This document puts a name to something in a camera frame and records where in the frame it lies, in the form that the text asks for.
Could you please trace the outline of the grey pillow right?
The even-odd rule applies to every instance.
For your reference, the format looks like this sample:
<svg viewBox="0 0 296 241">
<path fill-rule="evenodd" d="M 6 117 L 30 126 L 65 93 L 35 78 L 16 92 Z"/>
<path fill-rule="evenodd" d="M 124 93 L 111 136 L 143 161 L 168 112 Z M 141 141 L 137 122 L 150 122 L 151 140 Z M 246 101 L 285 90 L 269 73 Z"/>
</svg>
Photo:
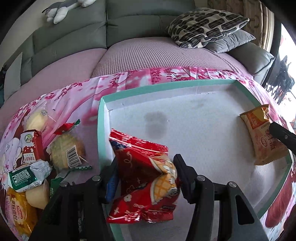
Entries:
<svg viewBox="0 0 296 241">
<path fill-rule="evenodd" d="M 252 34 L 244 30 L 237 30 L 236 32 L 226 36 L 224 39 L 218 40 L 217 42 L 208 43 L 205 46 L 205 49 L 215 54 L 220 54 L 229 52 L 255 39 L 256 38 Z"/>
</svg>

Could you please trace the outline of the clear bread bun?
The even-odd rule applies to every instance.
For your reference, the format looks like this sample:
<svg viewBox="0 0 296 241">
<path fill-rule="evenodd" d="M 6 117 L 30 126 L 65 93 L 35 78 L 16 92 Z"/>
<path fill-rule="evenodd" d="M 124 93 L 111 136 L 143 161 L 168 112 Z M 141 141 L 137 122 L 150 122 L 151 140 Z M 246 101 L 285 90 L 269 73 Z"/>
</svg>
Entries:
<svg viewBox="0 0 296 241">
<path fill-rule="evenodd" d="M 36 109 L 33 113 L 28 114 L 23 120 L 24 131 L 37 130 L 43 132 L 52 124 L 52 118 L 45 108 Z"/>
</svg>

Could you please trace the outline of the black white patterned pillow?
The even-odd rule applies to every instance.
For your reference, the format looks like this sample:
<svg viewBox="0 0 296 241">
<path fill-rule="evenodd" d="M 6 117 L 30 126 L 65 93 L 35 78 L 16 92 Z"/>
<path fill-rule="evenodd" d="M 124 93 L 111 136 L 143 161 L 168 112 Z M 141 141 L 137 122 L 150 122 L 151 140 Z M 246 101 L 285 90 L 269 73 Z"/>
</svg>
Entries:
<svg viewBox="0 0 296 241">
<path fill-rule="evenodd" d="M 229 11 L 198 8 L 175 18 L 167 33 L 180 48 L 203 48 L 240 30 L 249 18 Z"/>
</svg>

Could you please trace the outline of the red snack packet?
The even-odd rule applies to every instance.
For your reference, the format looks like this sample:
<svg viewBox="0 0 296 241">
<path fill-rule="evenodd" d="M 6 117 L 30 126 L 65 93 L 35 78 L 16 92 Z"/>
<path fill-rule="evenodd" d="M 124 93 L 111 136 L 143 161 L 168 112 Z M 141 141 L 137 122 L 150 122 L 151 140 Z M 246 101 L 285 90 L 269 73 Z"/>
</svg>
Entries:
<svg viewBox="0 0 296 241">
<path fill-rule="evenodd" d="M 117 159 L 120 196 L 114 200 L 108 223 L 132 224 L 172 220 L 180 180 L 165 145 L 111 130 L 109 141 Z"/>
</svg>

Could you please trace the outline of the pink cartoon tablecloth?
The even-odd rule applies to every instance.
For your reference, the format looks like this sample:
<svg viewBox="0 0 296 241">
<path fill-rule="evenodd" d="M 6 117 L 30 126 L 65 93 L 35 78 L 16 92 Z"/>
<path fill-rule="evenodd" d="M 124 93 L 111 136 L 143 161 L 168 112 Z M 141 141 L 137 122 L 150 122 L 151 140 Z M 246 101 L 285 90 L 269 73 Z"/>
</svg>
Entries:
<svg viewBox="0 0 296 241">
<path fill-rule="evenodd" d="M 64 123 L 81 120 L 82 125 L 93 130 L 97 123 L 97 111 L 100 99 L 108 94 L 122 92 L 142 86 L 186 80 L 233 79 L 242 83 L 261 103 L 268 104 L 273 118 L 280 124 L 286 122 L 281 116 L 280 108 L 271 99 L 264 88 L 248 74 L 230 70 L 216 70 L 201 67 L 162 67 L 143 70 L 130 70 L 122 73 L 102 75 L 83 82 L 69 84 L 66 87 L 44 94 L 32 101 L 26 101 L 16 110 L 9 108 L 1 111 L 1 117 L 8 117 L 9 122 L 1 122 L 1 216 L 10 231 L 17 239 L 19 235 L 15 224 L 5 212 L 6 191 L 8 189 L 8 173 L 14 167 L 15 150 L 9 142 L 22 130 L 23 118 L 40 107 L 46 107 L 54 122 L 43 133 L 44 144 L 54 138 L 55 130 Z"/>
</svg>

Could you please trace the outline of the grey leather sofa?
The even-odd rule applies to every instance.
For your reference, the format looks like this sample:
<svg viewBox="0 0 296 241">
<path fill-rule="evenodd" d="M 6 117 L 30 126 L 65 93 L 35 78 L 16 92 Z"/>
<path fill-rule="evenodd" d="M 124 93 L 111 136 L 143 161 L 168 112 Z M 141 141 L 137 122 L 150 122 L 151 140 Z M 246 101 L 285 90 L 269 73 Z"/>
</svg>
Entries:
<svg viewBox="0 0 296 241">
<path fill-rule="evenodd" d="M 194 1 L 96 1 L 86 8 L 72 9 L 62 22 L 45 23 L 24 40 L 1 66 L 1 87 L 6 71 L 21 52 L 22 87 L 45 67 L 75 53 L 108 50 L 135 38 L 171 39 L 167 33 L 170 23 L 195 8 Z M 238 60 L 258 83 L 274 62 L 274 56 L 253 41 L 225 53 Z"/>
</svg>

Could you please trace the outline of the dark green snack packet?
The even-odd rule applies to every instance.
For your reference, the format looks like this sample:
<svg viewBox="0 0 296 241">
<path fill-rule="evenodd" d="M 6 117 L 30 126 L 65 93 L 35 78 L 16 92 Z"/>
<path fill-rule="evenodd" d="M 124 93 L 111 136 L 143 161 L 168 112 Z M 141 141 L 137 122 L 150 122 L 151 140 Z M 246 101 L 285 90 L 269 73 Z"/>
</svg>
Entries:
<svg viewBox="0 0 296 241">
<path fill-rule="evenodd" d="M 63 181 L 64 178 L 57 177 L 55 179 L 52 179 L 50 182 L 50 198 L 52 198 L 57 191 L 57 189 L 60 186 L 60 183 Z"/>
</svg>

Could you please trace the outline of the pale yellow bun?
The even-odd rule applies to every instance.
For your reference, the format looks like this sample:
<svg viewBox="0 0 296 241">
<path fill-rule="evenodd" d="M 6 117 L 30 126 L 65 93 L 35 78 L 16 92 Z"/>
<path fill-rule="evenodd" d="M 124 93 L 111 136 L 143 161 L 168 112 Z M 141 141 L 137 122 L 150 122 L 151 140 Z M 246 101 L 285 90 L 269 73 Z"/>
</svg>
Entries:
<svg viewBox="0 0 296 241">
<path fill-rule="evenodd" d="M 26 191 L 26 199 L 30 206 L 44 210 L 50 200 L 50 187 L 45 179 L 43 184 Z"/>
</svg>

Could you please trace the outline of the yellow bread packet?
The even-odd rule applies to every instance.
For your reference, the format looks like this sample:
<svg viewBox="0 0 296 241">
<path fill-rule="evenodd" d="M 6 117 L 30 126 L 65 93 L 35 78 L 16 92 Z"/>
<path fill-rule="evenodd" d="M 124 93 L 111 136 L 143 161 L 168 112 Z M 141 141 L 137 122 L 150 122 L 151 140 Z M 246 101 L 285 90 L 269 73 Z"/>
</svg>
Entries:
<svg viewBox="0 0 296 241">
<path fill-rule="evenodd" d="M 8 188 L 5 200 L 5 214 L 19 235 L 29 237 L 38 221 L 36 208 L 29 205 L 25 192 L 18 193 Z"/>
</svg>

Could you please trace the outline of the light grey pillow left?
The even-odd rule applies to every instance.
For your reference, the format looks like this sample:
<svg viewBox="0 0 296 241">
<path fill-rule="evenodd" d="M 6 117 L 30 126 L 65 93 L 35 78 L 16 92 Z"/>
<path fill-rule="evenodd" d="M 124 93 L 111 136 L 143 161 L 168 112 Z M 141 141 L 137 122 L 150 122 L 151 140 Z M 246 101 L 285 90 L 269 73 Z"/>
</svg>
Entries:
<svg viewBox="0 0 296 241">
<path fill-rule="evenodd" d="M 23 53 L 21 52 L 6 71 L 4 80 L 4 101 L 7 101 L 15 92 L 20 90 L 22 56 Z"/>
</svg>

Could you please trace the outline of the red white milk biscuit packet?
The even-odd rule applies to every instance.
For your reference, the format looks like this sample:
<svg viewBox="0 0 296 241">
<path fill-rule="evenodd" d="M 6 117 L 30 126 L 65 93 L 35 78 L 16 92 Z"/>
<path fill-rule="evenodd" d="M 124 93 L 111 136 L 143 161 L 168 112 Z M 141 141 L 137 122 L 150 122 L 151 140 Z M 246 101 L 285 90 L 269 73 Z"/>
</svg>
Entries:
<svg viewBox="0 0 296 241">
<path fill-rule="evenodd" d="M 36 161 L 45 161 L 42 145 L 42 133 L 37 130 L 28 130 L 20 136 L 22 148 L 22 165 L 29 165 Z"/>
</svg>

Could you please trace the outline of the orange swiss roll packet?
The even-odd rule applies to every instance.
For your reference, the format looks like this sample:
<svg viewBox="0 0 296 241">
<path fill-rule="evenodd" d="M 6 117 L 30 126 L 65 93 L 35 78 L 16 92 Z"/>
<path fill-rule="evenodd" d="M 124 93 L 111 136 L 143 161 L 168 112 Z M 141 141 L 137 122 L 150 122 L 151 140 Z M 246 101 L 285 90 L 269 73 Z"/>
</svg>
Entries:
<svg viewBox="0 0 296 241">
<path fill-rule="evenodd" d="M 268 112 L 269 105 L 264 104 L 240 114 L 253 143 L 256 166 L 269 164 L 288 154 L 287 147 L 270 134 Z"/>
</svg>

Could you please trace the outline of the pink sofa seat cover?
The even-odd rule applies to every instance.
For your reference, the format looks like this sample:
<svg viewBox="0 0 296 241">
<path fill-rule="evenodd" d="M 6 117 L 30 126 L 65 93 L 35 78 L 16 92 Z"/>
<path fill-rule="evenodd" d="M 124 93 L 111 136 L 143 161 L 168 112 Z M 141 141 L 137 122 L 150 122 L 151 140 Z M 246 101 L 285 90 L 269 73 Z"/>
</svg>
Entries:
<svg viewBox="0 0 296 241">
<path fill-rule="evenodd" d="M 53 90 L 102 75 L 174 66 L 231 70 L 248 77 L 251 75 L 227 53 L 214 54 L 205 48 L 182 49 L 165 37 L 129 39 L 108 50 L 97 48 L 75 53 L 42 69 L 1 107 L 1 133 L 19 108 Z"/>
</svg>

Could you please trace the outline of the round biscuit clear packet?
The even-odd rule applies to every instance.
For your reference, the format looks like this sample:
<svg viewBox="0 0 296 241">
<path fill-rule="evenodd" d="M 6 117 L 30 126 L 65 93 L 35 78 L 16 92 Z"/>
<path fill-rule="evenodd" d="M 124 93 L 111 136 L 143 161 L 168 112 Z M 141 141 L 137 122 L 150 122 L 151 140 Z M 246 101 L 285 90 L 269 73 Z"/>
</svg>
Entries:
<svg viewBox="0 0 296 241">
<path fill-rule="evenodd" d="M 57 173 L 89 164 L 85 145 L 74 129 L 58 135 L 49 145 L 49 151 Z"/>
</svg>

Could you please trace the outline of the green white walnut cake packet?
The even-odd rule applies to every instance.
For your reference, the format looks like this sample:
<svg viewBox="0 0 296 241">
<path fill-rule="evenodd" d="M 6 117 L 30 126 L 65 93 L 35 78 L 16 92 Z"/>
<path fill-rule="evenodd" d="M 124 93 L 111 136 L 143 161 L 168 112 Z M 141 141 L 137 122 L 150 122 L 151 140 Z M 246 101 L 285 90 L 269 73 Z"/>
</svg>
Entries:
<svg viewBox="0 0 296 241">
<path fill-rule="evenodd" d="M 36 161 L 9 172 L 8 184 L 18 193 L 41 186 L 50 175 L 52 167 L 47 161 Z"/>
</svg>

